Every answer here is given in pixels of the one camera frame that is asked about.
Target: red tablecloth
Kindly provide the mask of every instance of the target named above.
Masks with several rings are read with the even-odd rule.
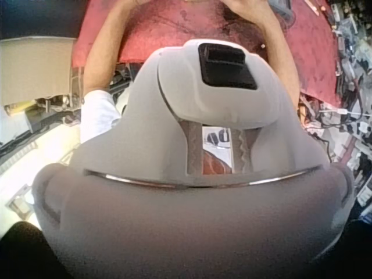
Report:
[[[73,66],[84,66],[90,48],[116,0],[91,0],[73,51]],[[302,91],[335,106],[336,40],[323,15],[316,16],[302,0],[292,0],[296,22],[286,37],[296,61]],[[181,46],[193,38],[236,42],[266,59],[263,38],[252,24],[231,19],[218,0],[187,3],[183,0],[153,0],[140,6],[131,17],[120,62],[144,62],[163,47]]]

